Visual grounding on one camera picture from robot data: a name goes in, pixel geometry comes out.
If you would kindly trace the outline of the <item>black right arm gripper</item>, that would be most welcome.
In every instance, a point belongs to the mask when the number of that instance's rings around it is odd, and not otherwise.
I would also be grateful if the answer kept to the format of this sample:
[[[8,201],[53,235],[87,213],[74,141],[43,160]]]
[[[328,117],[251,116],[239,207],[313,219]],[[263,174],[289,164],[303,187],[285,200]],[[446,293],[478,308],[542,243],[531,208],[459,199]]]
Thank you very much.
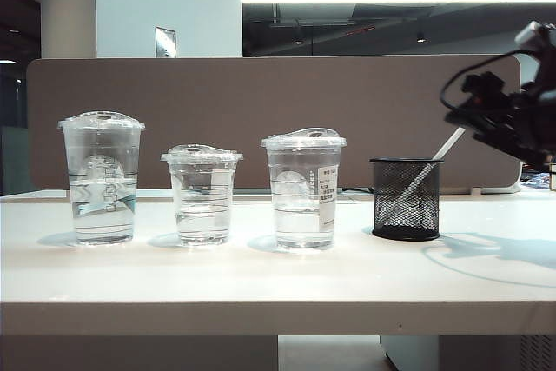
[[[503,87],[490,71],[466,76],[461,90],[471,97],[444,120],[473,129],[475,140],[533,169],[547,169],[555,157],[555,73],[542,70],[509,95]]]

